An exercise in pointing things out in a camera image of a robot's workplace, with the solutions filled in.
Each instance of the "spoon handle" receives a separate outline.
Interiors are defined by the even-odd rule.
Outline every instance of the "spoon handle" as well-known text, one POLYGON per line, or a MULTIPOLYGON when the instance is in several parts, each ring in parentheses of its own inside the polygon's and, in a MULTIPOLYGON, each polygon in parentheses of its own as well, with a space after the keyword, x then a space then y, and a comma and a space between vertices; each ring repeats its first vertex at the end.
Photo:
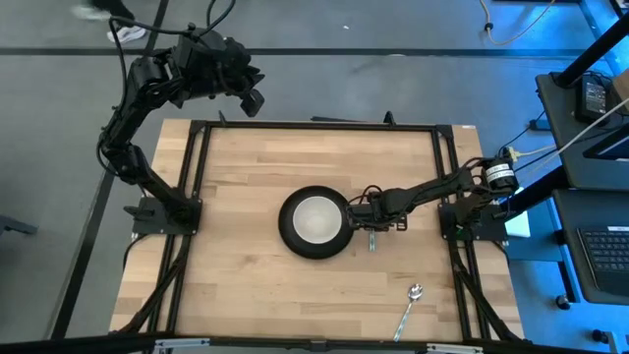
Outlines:
POLYGON ((406 324, 406 320, 409 318, 409 314, 411 313, 411 307, 413 306, 413 302, 409 302, 409 306, 406 308, 406 312, 404 313, 404 317, 402 317, 402 322, 397 327, 395 331, 395 336, 393 337, 394 341, 400 341, 400 336, 402 335, 402 330, 404 330, 404 325, 406 324))

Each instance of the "wooden tabletop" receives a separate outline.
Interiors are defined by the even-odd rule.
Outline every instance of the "wooden tabletop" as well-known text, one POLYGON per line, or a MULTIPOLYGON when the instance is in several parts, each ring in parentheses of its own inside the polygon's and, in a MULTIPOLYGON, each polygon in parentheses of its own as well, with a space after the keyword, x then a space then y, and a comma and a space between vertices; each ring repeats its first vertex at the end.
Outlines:
MULTIPOLYGON (((166 120, 157 143, 152 166, 172 185, 189 126, 189 120, 166 120)), ((481 156, 475 127, 453 130, 459 161, 481 156)), ((445 142, 442 149, 448 166, 445 142)), ((392 339, 408 304, 408 288, 420 283, 424 296, 414 305, 402 340, 460 341, 436 202, 417 207, 407 231, 378 234, 376 252, 369 252, 367 233, 357 231, 337 256, 307 260, 290 252, 277 230, 280 207, 299 188, 328 186, 350 199, 369 184, 408 188, 435 177, 429 133, 212 129, 200 193, 202 220, 188 261, 177 332, 392 339)), ((125 325, 154 288, 163 245, 164 236, 151 236, 130 253, 112 329, 125 325)), ((486 297, 522 335, 504 255, 491 243, 475 245, 486 297)), ((478 335, 473 304, 468 294, 478 335)))

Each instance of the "metal spoon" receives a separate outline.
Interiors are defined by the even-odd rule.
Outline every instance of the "metal spoon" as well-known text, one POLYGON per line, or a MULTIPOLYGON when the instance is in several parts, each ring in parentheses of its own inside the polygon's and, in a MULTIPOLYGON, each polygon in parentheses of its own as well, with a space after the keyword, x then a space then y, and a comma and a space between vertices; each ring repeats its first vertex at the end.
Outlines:
POLYGON ((422 294, 424 293, 424 287, 420 284, 415 284, 411 286, 409 289, 409 306, 406 308, 406 312, 404 313, 404 317, 402 318, 402 322, 397 327, 395 331, 395 336, 393 337, 394 341, 400 341, 400 336, 402 335, 402 330, 404 330, 404 325, 406 324, 406 320, 409 318, 409 313, 411 312, 411 307, 413 304, 420 300, 422 294))

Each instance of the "keyboard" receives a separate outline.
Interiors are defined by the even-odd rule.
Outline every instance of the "keyboard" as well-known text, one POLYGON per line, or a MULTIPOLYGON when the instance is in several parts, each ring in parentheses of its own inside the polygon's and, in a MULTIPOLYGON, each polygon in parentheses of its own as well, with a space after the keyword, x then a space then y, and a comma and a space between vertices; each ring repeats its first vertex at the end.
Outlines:
POLYGON ((597 288, 629 296, 629 226, 587 227, 577 231, 597 288))

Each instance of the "concrete floor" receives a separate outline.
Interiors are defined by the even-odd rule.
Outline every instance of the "concrete floor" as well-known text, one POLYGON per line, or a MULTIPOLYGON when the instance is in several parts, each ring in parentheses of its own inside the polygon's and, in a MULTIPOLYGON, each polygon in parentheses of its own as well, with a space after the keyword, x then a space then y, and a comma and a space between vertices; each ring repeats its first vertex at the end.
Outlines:
MULTIPOLYGON (((163 26, 202 25, 206 2, 171 1, 163 26)), ((0 49, 112 47, 105 39, 106 25, 73 19, 68 12, 72 3, 3 1, 0 49)), ((152 23, 158 1, 126 3, 140 21, 152 23)), ((615 21, 607 0, 586 4, 599 30, 615 21)), ((525 27, 543 9, 526 2, 489 5, 498 40, 525 27)), ((469 0, 239 0, 218 30, 256 48, 493 49, 482 34, 484 20, 480 4, 469 0)), ((161 35, 157 47, 173 40, 161 35)), ((556 5, 507 48, 583 49, 594 40, 579 6, 556 5)), ((143 39, 128 47, 145 44, 143 39)), ((623 58, 628 47, 621 43, 614 53, 623 58)), ((542 112, 535 75, 561 70, 572 59, 255 56, 254 64, 266 74, 258 86, 266 104, 256 119, 308 120, 318 115, 379 121, 391 110, 399 122, 477 125, 483 152, 491 155, 542 112)), ((616 65, 627 67, 622 61, 616 65)), ((610 70, 603 61, 596 69, 610 70)), ((35 236, 8 232, 0 238, 0 342, 36 340, 49 333, 102 175, 94 148, 99 127, 109 120, 110 107, 121 94, 119 71, 112 56, 0 56, 0 213, 39 225, 35 236)), ((216 119, 218 109, 228 119, 246 119, 238 102, 225 98, 191 101, 182 110, 165 106, 150 114, 135 142, 151 158, 164 118, 216 119)), ((531 150, 552 143, 549 134, 532 133, 515 146, 531 150)), ((132 225, 122 206, 136 204, 138 197, 137 188, 115 182, 69 328, 71 336, 108 329, 132 225)), ((629 317, 626 308, 586 303, 562 313, 549 306, 547 300, 560 291, 560 278, 548 267, 512 265, 529 339, 608 350, 584 336, 587 328, 616 325, 602 322, 603 313, 615 314, 621 323, 615 328, 629 332, 621 321, 622 316, 629 317), (540 286, 541 279, 546 286, 540 286), (538 318, 548 320, 541 325, 538 318)))

